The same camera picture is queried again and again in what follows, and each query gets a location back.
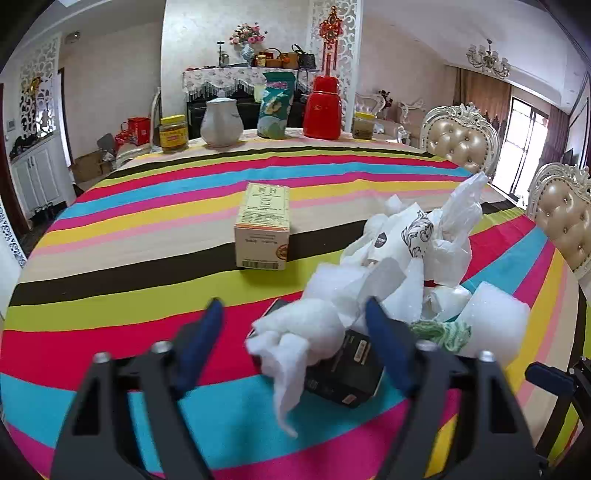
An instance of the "metal screw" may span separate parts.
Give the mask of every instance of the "metal screw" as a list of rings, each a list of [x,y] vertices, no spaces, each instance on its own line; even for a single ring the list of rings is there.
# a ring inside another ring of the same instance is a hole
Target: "metal screw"
[[[107,352],[98,352],[92,357],[92,361],[96,364],[105,364],[109,360],[111,360],[111,356]]]
[[[151,350],[154,353],[166,353],[169,352],[172,347],[173,344],[170,343],[168,340],[161,340],[153,344]]]
[[[489,352],[488,350],[483,350],[478,354],[478,360],[482,362],[494,362],[495,361],[495,354]]]
[[[417,342],[417,348],[423,352],[432,352],[437,350],[437,344],[430,340],[419,340]]]

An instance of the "handbag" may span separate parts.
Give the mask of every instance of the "handbag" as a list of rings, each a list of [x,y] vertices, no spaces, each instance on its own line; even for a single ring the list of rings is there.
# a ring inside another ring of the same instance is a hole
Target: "handbag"
[[[312,53],[306,53],[302,48],[294,43],[292,50],[297,53],[298,68],[304,70],[316,70],[316,57]]]
[[[269,52],[269,50],[277,50],[279,52],[279,55],[277,56],[277,58],[274,58],[273,56],[271,56],[271,58],[267,58],[267,61],[265,62],[265,67],[269,67],[272,69],[282,69],[283,68],[283,58],[281,57],[283,54],[281,53],[281,50],[279,50],[279,48],[266,48],[265,50],[263,50],[261,53],[262,54],[269,54],[271,52]]]

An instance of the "tufted chair back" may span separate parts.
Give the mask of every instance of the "tufted chair back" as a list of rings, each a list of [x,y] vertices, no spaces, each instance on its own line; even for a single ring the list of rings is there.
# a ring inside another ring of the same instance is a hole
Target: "tufted chair back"
[[[544,231],[581,278],[591,267],[589,169],[548,163],[535,175],[527,215]]]
[[[499,134],[473,103],[438,106],[421,127],[421,148],[471,173],[494,175],[501,149]]]

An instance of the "cabinet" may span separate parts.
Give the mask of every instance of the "cabinet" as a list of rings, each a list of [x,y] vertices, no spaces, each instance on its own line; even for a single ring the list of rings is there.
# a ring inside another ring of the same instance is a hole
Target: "cabinet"
[[[59,156],[58,138],[27,150],[12,164],[12,176],[27,218],[48,203],[54,205],[75,198],[63,156]]]

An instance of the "curtain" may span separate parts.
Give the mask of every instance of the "curtain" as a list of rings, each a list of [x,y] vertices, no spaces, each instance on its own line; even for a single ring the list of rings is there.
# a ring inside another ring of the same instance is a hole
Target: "curtain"
[[[546,143],[540,156],[540,166],[561,160],[568,136],[569,116],[552,105],[548,120],[548,135],[546,135]]]
[[[453,104],[474,103],[481,114],[505,136],[511,105],[511,85],[472,70],[457,69]]]

